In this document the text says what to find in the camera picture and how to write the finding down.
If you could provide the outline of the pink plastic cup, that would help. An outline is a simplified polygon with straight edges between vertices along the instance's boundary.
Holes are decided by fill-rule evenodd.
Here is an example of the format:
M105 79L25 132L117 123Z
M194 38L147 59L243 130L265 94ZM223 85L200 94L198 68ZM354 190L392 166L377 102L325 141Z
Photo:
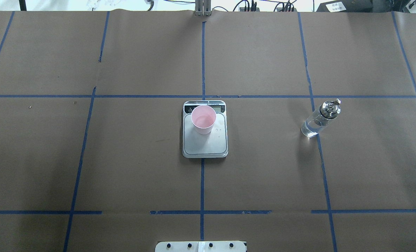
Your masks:
M216 112L208 105L197 106L191 113L191 121L199 134L209 134L216 121Z

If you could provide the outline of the silver digital kitchen scale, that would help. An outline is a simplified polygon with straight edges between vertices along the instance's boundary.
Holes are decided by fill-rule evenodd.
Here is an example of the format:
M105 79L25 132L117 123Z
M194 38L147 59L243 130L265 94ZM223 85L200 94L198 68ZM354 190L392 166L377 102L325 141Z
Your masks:
M192 111L207 105L216 112L213 128L200 134L192 123ZM228 155L226 104L222 100L190 100L183 104L181 151L186 158L225 158Z

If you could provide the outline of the aluminium frame post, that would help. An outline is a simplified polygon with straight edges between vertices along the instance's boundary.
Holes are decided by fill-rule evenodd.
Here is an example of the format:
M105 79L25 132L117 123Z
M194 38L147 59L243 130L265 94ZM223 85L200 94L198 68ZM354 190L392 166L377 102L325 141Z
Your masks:
M211 0L194 0L195 16L211 16Z

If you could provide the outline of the black box with label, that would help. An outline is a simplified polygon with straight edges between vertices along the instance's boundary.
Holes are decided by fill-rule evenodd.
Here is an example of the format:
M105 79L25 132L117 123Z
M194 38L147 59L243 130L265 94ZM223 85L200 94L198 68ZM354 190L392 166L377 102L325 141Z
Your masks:
M371 13L372 9L372 0L332 0L329 2L320 3L315 12Z

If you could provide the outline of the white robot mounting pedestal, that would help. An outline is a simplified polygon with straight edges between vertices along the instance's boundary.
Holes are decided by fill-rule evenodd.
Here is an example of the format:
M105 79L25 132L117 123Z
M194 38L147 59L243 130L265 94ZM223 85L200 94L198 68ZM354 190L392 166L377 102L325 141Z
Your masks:
M226 241L167 241L159 242L155 252L247 252L247 243Z

